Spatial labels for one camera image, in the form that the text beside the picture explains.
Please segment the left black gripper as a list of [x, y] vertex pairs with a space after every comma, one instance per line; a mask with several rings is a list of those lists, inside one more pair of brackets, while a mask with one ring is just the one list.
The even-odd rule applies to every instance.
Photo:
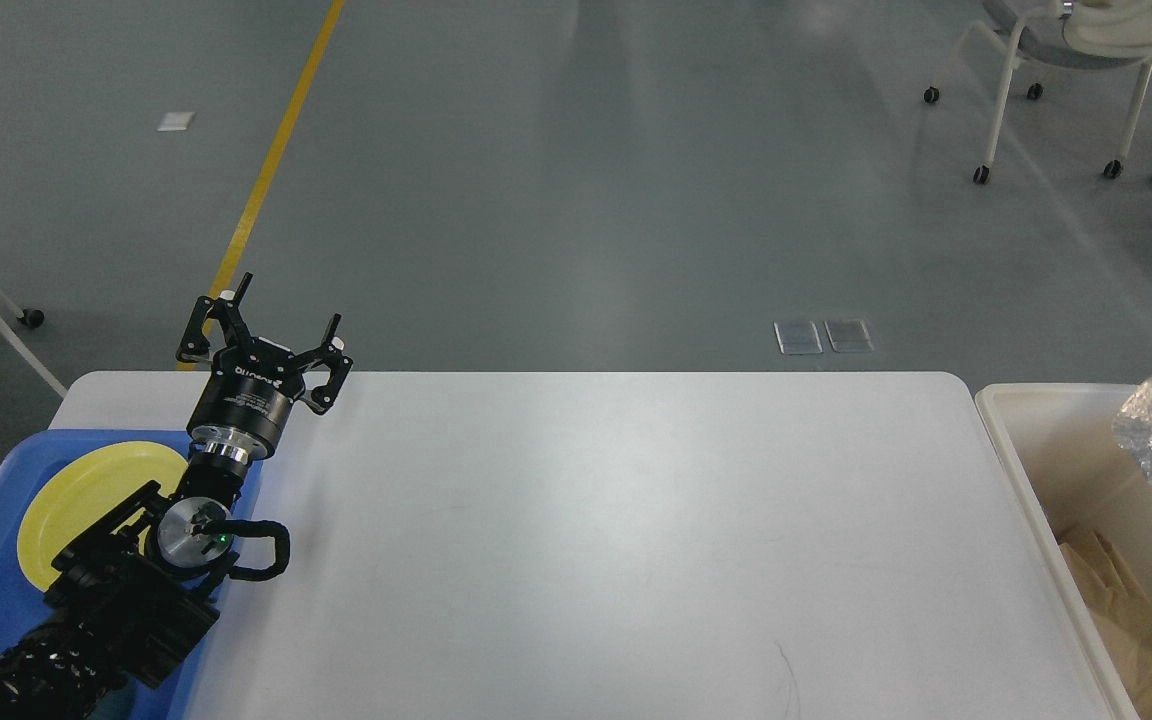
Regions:
[[[285, 361], [285, 377], [268, 377], [248, 367], [273, 366], [280, 348], [257, 338], [241, 314], [241, 301], [253, 275], [244, 273], [233, 290], [217, 297], [198, 296], [180, 338], [175, 361], [207, 361], [207, 382], [185, 432], [197, 444], [238, 447], [252, 460], [276, 454], [294, 402], [316, 415], [328, 414], [353, 370], [353, 357], [338, 336], [342, 314], [332, 314], [323, 340]], [[306, 388], [306, 372], [326, 369], [319, 386]]]

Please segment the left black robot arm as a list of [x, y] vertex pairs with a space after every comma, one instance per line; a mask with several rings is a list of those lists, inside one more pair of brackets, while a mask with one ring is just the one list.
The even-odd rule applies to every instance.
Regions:
[[293, 406], [328, 414], [353, 369], [340, 316], [305, 351], [256, 336], [241, 314], [251, 274], [200, 296], [180, 338], [180, 363], [206, 363], [177, 487], [132, 488], [52, 558], [50, 616], [0, 653], [0, 719], [88, 719], [129, 682], [156, 689], [220, 616], [227, 579], [270, 582], [291, 561], [291, 533], [241, 520], [247, 475], [276, 452]]

